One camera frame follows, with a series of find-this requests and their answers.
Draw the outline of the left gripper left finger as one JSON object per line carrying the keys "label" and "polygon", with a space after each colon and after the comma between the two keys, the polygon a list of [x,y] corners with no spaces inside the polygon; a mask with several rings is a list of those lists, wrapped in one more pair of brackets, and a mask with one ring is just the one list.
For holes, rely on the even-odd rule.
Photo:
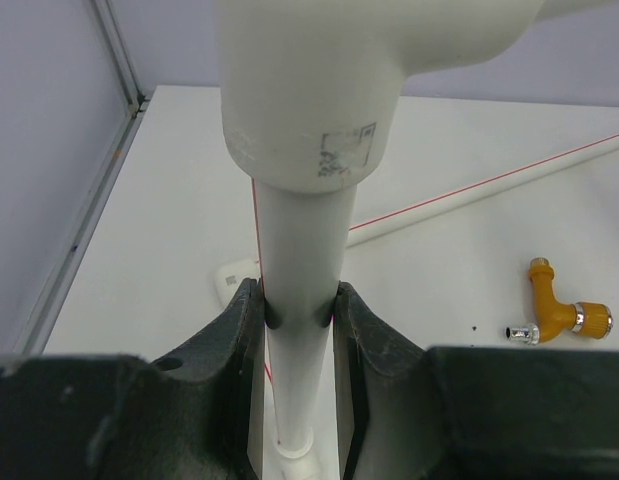
{"label": "left gripper left finger", "polygon": [[153,479],[263,474],[264,300],[247,279],[225,310],[159,358]]}

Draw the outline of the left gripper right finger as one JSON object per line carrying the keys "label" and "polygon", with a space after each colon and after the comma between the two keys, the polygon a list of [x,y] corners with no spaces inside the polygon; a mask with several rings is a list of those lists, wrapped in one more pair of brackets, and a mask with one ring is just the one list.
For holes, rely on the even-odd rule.
{"label": "left gripper right finger", "polygon": [[333,353],[341,478],[433,478],[439,405],[424,350],[341,283]]}

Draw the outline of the white PVC pipe frame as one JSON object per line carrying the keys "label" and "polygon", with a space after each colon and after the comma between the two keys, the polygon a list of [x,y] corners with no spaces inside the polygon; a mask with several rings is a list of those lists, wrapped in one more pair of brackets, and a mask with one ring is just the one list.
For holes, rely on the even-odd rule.
{"label": "white PVC pipe frame", "polygon": [[[405,80],[490,60],[585,1],[221,1],[222,126],[251,178],[275,412],[273,465],[319,479],[309,414],[357,185]],[[424,350],[431,479],[619,479],[619,352]]]}

